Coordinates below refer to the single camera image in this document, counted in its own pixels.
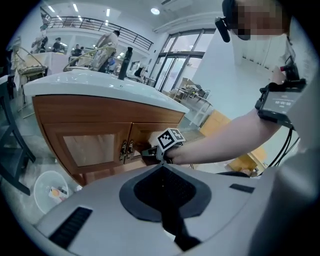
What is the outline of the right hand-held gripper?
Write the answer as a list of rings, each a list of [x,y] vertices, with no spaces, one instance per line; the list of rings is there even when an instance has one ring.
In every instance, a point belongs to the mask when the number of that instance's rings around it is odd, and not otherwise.
[[[157,146],[143,150],[140,154],[143,157],[156,157],[162,163],[171,164],[172,159],[167,156],[167,151],[182,146],[185,141],[177,128],[167,128],[157,136]]]

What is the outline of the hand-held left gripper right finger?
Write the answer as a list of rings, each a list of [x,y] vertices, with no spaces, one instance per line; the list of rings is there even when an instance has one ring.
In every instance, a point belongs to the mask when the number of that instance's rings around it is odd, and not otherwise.
[[[190,236],[200,244],[182,251],[175,243],[162,245],[162,256],[250,256],[258,223],[270,198],[270,174],[246,178],[171,165],[211,189],[211,200],[200,216],[185,219]]]

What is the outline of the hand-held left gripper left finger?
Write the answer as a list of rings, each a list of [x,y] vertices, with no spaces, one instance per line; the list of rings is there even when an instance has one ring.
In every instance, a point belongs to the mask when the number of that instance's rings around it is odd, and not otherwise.
[[[151,169],[141,167],[86,185],[50,210],[36,225],[49,238],[77,209],[91,214],[68,247],[79,256],[177,256],[182,251],[159,222],[133,217],[122,206],[119,193],[129,179]]]

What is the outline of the person's right forearm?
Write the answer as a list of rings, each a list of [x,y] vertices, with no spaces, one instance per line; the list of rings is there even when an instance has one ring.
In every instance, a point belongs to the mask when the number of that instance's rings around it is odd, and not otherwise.
[[[263,143],[263,121],[256,110],[237,117],[213,135],[167,151],[173,164],[208,164],[232,160]]]

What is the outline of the wooden vanity cabinet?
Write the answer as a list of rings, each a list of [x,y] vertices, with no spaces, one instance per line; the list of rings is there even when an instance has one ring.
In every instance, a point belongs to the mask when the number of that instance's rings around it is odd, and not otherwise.
[[[55,153],[44,130],[44,124],[170,123],[178,126],[185,115],[182,112],[158,106],[98,96],[38,95],[33,97],[32,103],[41,133],[54,155]],[[128,164],[124,162],[124,164],[110,169],[71,175],[61,164],[67,174],[81,186],[90,184],[98,179],[130,171],[142,165],[141,158],[141,160]]]

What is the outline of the white and orange carton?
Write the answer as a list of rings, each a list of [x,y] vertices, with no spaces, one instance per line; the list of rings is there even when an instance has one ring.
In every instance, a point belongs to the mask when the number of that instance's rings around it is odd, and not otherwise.
[[[69,197],[66,187],[51,187],[49,190],[49,197],[54,200],[55,203],[59,204]]]

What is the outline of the yellow wooden board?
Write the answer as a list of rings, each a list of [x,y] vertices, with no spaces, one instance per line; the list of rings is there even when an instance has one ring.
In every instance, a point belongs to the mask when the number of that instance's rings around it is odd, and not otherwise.
[[[221,112],[213,110],[211,115],[209,115],[206,121],[202,124],[199,131],[205,137],[208,137],[225,129],[226,125],[230,121],[231,120]],[[223,161],[221,164],[230,171],[244,172],[255,177],[262,174],[262,172],[267,168],[267,165],[265,164],[266,158],[267,153],[265,149],[260,146],[247,154],[241,155],[240,157]]]

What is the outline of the white mesh wastebasket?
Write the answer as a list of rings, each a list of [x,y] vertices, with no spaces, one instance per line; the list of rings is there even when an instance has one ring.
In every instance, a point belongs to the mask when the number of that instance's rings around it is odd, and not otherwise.
[[[42,173],[35,181],[33,195],[37,207],[43,214],[47,214],[55,206],[60,204],[55,203],[55,201],[49,197],[51,187],[66,187],[66,190],[68,191],[68,198],[74,194],[74,192],[69,188],[65,178],[60,173],[53,170]]]

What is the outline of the white ceramic sink top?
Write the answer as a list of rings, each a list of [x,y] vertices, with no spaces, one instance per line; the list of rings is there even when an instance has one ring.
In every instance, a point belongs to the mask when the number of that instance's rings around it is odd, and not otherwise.
[[[184,114],[189,112],[187,107],[151,86],[87,69],[51,74],[26,83],[23,90],[26,96],[95,96],[142,103]]]

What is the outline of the glass entrance doors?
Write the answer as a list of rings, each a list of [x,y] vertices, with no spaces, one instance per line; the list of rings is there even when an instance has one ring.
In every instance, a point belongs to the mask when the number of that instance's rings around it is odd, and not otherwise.
[[[148,77],[149,84],[162,93],[191,80],[213,39],[214,28],[193,29],[170,34],[159,51]]]

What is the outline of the slim black faucet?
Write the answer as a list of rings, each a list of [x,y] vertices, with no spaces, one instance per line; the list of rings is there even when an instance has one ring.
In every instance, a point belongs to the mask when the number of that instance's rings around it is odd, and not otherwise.
[[[127,69],[128,69],[130,60],[132,58],[132,55],[133,55],[133,48],[132,47],[128,47],[127,51],[126,51],[126,53],[124,55],[124,59],[123,59],[123,62],[122,62],[122,65],[121,65],[121,68],[120,68],[120,71],[119,71],[119,74],[118,74],[118,79],[119,80],[124,80],[125,79],[126,74],[127,74]]]

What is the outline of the gold chair white round seat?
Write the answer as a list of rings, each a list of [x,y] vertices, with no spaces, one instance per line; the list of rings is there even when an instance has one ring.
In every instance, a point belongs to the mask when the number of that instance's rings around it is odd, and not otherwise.
[[[63,68],[63,72],[72,70],[90,70],[97,72],[106,61],[114,56],[115,52],[116,45],[114,43],[108,43],[80,56],[71,57],[70,62]]]

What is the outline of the black balcony railing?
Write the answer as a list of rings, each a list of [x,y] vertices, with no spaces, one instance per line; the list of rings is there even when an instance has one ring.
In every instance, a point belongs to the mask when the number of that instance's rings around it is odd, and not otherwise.
[[[54,14],[51,10],[47,11],[42,6],[40,7],[40,12],[41,17],[44,18],[44,20],[47,22],[49,29],[71,28],[101,33],[119,31],[120,39],[123,39],[128,43],[133,43],[134,45],[147,51],[150,50],[151,46],[154,44],[151,40],[143,37],[142,35],[111,22],[94,18],[81,17],[80,15],[59,16],[57,14]]]

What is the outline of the person's white t-shirt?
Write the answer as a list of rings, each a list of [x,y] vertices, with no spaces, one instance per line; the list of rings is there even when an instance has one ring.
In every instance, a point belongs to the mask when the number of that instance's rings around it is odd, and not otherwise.
[[[317,94],[320,88],[320,57],[311,40],[294,17],[290,19],[284,55],[280,57],[282,64],[293,60],[300,79],[305,79],[306,86],[298,95],[296,103],[288,110],[289,119],[293,122],[299,140],[293,152],[285,158],[303,154],[309,149],[320,146],[320,102]]]

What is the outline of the table with white tablecloth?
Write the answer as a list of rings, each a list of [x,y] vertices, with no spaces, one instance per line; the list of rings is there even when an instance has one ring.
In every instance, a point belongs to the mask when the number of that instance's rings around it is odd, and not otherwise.
[[[27,67],[44,66],[47,68],[47,75],[62,73],[64,67],[69,63],[69,57],[56,52],[43,52],[24,57]]]

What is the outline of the small white sink top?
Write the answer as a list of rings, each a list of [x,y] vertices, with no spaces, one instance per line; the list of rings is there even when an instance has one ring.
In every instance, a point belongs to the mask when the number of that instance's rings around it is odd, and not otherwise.
[[[4,76],[0,77],[0,86],[4,83],[9,83],[13,87],[15,87],[14,78],[15,78],[14,75],[4,75]]]

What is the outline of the white frame rack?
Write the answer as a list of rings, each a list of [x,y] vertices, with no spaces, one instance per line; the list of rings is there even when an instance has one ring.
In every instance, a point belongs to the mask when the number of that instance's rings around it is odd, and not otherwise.
[[[208,116],[207,112],[212,107],[208,100],[210,90],[203,90],[199,84],[186,83],[182,88],[177,88],[173,99],[187,107],[192,117],[190,125],[200,127],[203,120]]]

